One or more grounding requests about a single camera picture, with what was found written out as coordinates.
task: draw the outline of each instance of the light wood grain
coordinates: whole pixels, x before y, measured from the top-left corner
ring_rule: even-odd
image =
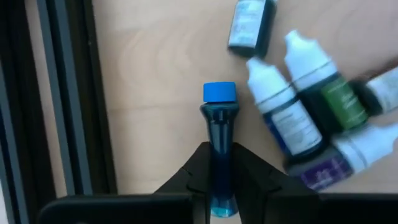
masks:
[[[37,10],[34,0],[27,2],[28,11]],[[241,111],[234,140],[282,168],[282,155],[246,87],[245,61],[226,50],[236,0],[94,0],[93,4],[122,194],[153,192],[207,140],[198,109],[205,82],[238,84]],[[285,75],[283,36],[293,28],[318,39],[348,78],[398,57],[396,0],[280,0],[278,4],[266,60]],[[29,14],[53,169],[63,177],[40,24],[36,12]],[[398,113],[388,121],[397,118]],[[394,153],[328,191],[398,192],[397,162]],[[63,195],[61,178],[56,181],[57,192]]]

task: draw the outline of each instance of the white label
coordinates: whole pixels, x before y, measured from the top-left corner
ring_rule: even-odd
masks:
[[[322,135],[301,101],[272,115],[272,120],[292,155],[316,146]]]
[[[264,6],[264,0],[240,0],[237,3],[229,35],[229,46],[256,46]]]
[[[398,68],[371,80],[367,86],[379,100],[384,113],[398,107]]]

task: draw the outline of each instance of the small plastic bottle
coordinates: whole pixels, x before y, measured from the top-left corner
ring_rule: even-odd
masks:
[[[319,43],[296,30],[285,41],[285,63],[294,86],[324,137],[364,125],[366,110]]]
[[[200,111],[206,119],[211,144],[211,214],[226,218],[238,212],[231,167],[234,120],[239,112],[235,83],[204,84],[203,101]]]
[[[375,127],[371,124],[331,141],[319,156],[285,165],[289,176],[297,177],[313,190],[323,190],[371,167],[393,152],[398,125]]]
[[[255,104],[284,154],[298,159],[322,149],[322,135],[278,69],[256,57],[247,66]]]
[[[239,0],[229,33],[228,49],[242,57],[265,57],[277,0]]]
[[[398,67],[370,78],[359,77],[349,84],[370,116],[398,108]]]

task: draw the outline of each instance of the blue bottle cap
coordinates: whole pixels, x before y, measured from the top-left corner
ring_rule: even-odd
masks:
[[[235,102],[235,82],[205,83],[203,85],[203,101],[205,103]]]

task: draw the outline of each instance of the white bottle cap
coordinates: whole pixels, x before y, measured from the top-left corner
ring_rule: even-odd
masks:
[[[392,153],[397,137],[398,125],[380,128],[369,124],[354,133],[333,138],[332,143],[357,174]]]
[[[302,37],[297,30],[290,31],[285,36],[285,42],[285,63],[293,82],[331,62],[318,41]]]
[[[289,87],[285,77],[274,65],[268,65],[257,57],[246,63],[249,70],[248,87],[254,97],[255,104],[271,98]]]

